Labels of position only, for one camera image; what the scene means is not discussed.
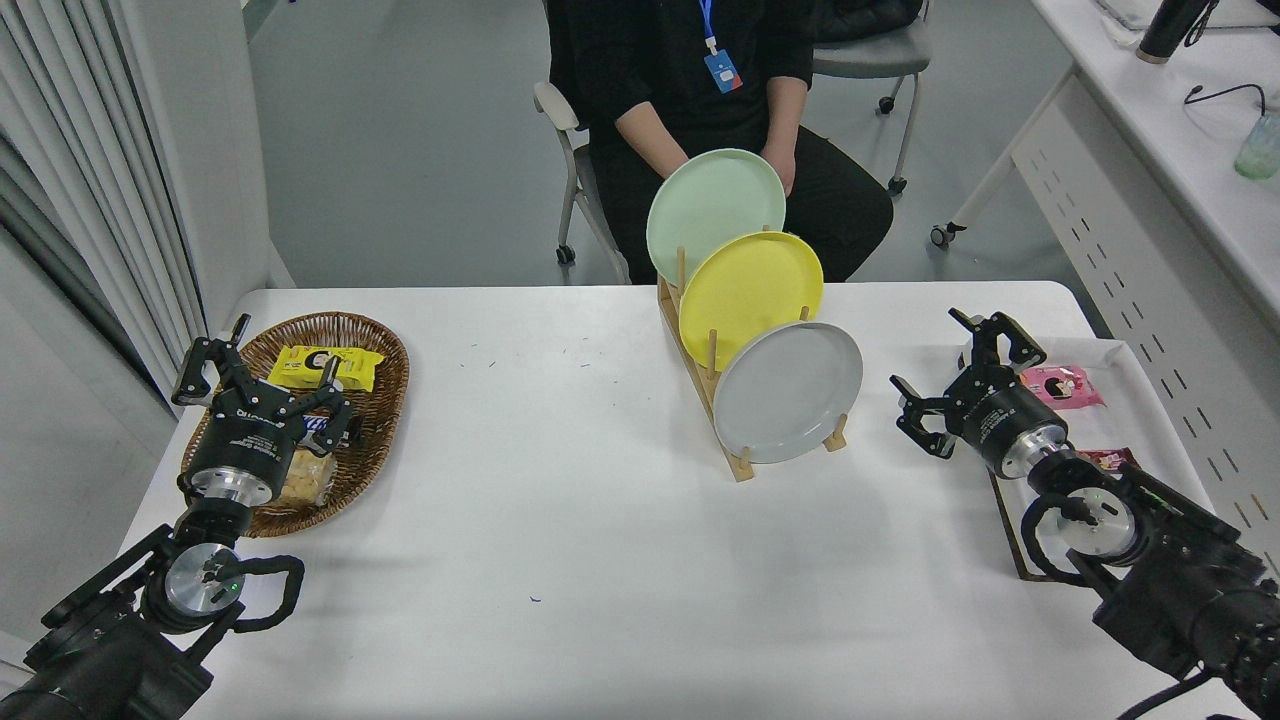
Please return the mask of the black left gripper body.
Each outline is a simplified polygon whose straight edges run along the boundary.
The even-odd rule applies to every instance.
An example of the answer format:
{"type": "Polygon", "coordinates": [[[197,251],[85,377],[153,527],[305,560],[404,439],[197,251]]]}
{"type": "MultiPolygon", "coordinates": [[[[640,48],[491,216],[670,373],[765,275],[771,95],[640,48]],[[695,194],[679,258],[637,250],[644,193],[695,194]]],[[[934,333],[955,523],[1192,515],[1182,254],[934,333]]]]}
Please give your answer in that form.
{"type": "Polygon", "coordinates": [[[302,416],[285,414],[289,406],[282,392],[220,393],[187,474],[232,468],[259,479],[283,479],[306,436],[302,416]]]}

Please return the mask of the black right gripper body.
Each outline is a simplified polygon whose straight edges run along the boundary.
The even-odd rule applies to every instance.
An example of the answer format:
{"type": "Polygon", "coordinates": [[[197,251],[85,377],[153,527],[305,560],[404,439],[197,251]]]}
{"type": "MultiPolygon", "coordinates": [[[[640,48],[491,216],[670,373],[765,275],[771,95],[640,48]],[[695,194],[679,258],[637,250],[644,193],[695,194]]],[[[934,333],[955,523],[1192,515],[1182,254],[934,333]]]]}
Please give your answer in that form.
{"type": "Polygon", "coordinates": [[[998,477],[1028,477],[1044,455],[1061,448],[1061,418],[1009,366],[965,368],[948,397],[959,402],[959,425],[951,432],[998,477]]]}

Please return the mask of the person's left hand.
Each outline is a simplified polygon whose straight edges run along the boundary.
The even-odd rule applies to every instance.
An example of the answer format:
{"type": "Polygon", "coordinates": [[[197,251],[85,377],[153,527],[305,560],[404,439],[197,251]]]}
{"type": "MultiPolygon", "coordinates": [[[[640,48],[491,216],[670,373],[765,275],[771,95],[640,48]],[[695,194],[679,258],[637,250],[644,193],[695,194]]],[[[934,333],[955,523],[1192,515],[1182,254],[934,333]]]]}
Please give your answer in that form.
{"type": "Polygon", "coordinates": [[[783,187],[783,195],[788,197],[794,191],[797,168],[795,141],[771,138],[760,150],[760,155],[774,169],[783,187]]]}

